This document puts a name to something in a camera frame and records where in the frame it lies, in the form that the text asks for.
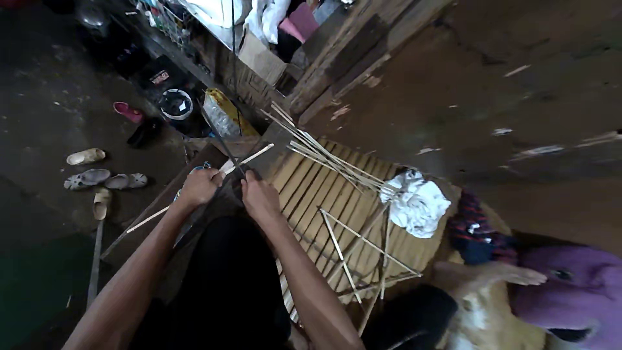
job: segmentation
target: pink shoe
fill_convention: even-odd
[[[115,102],[113,108],[115,112],[124,115],[127,119],[132,121],[132,123],[140,124],[144,118],[141,111],[130,107],[125,102]]]

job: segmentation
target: black cable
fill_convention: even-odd
[[[236,66],[236,61],[238,59],[238,56],[236,56],[235,54],[235,10],[233,7],[233,0],[231,0],[231,41],[232,41],[231,50],[233,51],[233,95],[234,95],[234,98],[237,98],[238,97],[238,75],[236,74],[235,66]],[[235,111],[238,114],[239,135],[242,136],[242,124],[239,122],[239,109],[235,104],[233,106],[235,107]]]

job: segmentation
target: hand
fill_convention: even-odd
[[[257,180],[252,170],[246,171],[246,180],[242,180],[242,201],[248,214],[260,225],[281,217],[276,188],[264,180]]]
[[[217,169],[196,169],[188,174],[177,201],[198,207],[210,201],[223,184],[225,174]]]

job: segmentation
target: cardboard box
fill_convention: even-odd
[[[287,63],[273,54],[251,31],[246,31],[244,35],[238,58],[270,86],[277,84],[287,67]]]

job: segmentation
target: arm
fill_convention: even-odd
[[[296,309],[317,349],[364,349],[335,292],[302,249],[281,215],[279,194],[252,171],[242,180],[244,205],[281,260]]]
[[[216,169],[192,171],[181,196],[140,247],[110,279],[73,330],[63,349],[125,349],[140,324],[179,227],[222,184]]]

